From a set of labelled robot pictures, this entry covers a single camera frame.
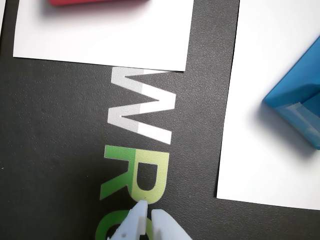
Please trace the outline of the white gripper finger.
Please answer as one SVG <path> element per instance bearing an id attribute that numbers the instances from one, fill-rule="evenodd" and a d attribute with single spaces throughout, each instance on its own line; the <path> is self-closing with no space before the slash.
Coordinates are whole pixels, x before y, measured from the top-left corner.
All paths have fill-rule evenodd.
<path id="1" fill-rule="evenodd" d="M 148 202 L 140 200 L 108 240 L 139 240 L 146 234 Z"/>
<path id="2" fill-rule="evenodd" d="M 187 232 L 166 211 L 151 211 L 152 235 L 154 240 L 192 240 Z"/>

